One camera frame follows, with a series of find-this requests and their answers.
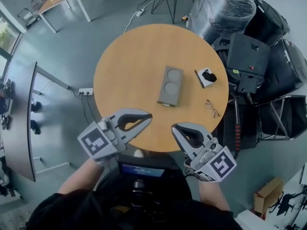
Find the cardboard box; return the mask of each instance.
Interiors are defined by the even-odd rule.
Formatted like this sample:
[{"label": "cardboard box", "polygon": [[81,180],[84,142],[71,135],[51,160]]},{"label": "cardboard box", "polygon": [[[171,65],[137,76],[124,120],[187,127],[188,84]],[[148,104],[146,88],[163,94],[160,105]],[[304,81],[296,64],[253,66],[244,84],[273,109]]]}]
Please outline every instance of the cardboard box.
[{"label": "cardboard box", "polygon": [[274,178],[267,183],[260,191],[254,194],[255,211],[264,213],[271,205],[275,204],[283,192],[283,181]]}]

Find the small screen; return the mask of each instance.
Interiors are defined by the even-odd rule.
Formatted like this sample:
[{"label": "small screen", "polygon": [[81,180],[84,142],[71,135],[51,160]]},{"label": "small screen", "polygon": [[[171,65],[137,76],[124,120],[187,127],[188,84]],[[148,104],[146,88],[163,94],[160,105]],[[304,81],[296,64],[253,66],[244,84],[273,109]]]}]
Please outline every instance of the small screen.
[{"label": "small screen", "polygon": [[165,170],[123,164],[122,171],[130,174],[161,177]]}]

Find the white sneaker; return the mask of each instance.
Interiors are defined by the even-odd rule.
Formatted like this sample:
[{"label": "white sneaker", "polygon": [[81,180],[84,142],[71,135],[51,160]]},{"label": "white sneaker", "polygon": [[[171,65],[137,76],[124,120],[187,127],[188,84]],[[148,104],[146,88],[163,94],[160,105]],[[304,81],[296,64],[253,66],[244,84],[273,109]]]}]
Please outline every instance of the white sneaker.
[{"label": "white sneaker", "polygon": [[137,149],[134,152],[134,156],[137,157],[137,158],[144,158],[144,153],[140,149]]}]

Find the black shirt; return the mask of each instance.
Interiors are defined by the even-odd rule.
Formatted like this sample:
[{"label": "black shirt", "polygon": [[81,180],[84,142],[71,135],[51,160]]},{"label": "black shirt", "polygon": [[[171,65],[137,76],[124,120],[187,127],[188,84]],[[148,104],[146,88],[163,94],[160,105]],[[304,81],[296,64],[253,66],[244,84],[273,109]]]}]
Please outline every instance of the black shirt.
[{"label": "black shirt", "polygon": [[166,195],[157,210],[129,207],[133,189],[129,185],[132,180],[133,177],[111,173],[97,191],[76,190],[67,195],[54,194],[35,209],[27,229],[241,230],[231,212],[192,200],[190,192],[186,191],[186,180],[167,180],[169,185],[155,182],[160,193]]}]

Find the round wooden table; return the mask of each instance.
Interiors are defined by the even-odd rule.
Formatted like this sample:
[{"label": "round wooden table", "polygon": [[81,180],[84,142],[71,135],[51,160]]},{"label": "round wooden table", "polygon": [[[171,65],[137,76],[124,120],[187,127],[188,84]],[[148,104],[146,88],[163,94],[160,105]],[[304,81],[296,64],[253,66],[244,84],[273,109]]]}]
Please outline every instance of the round wooden table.
[{"label": "round wooden table", "polygon": [[[178,106],[157,103],[166,66],[183,69]],[[194,69],[210,68],[217,81],[203,89]],[[118,37],[101,56],[94,76],[94,97],[102,117],[120,108],[137,108],[153,115],[149,126],[130,144],[145,150],[179,150],[171,133],[175,123],[204,125],[212,132],[228,101],[224,66],[211,46],[187,29],[151,24]],[[205,107],[209,100],[220,116]]]}]

